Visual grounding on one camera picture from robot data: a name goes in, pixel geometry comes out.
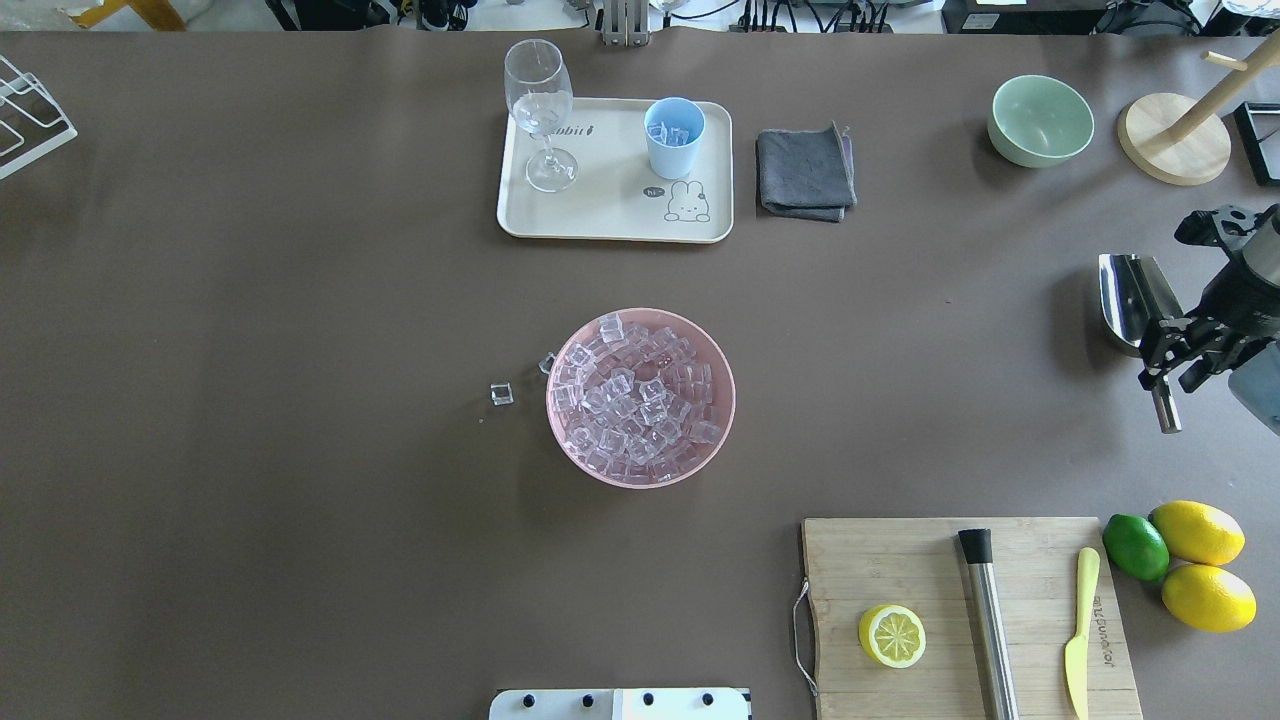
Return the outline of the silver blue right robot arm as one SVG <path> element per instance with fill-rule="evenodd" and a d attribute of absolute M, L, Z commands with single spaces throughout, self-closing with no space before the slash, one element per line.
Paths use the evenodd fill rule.
<path fill-rule="evenodd" d="M 1187 393 L 1210 377 L 1228 374 L 1228 386 L 1271 432 L 1279 415 L 1279 220 L 1277 206 L 1261 213 L 1225 205 L 1198 210 L 1175 232 L 1180 243 L 1217 246 L 1221 270 L 1188 313 L 1153 314 L 1140 356 L 1140 384 L 1158 400 L 1169 396 L 1169 374 Z"/>

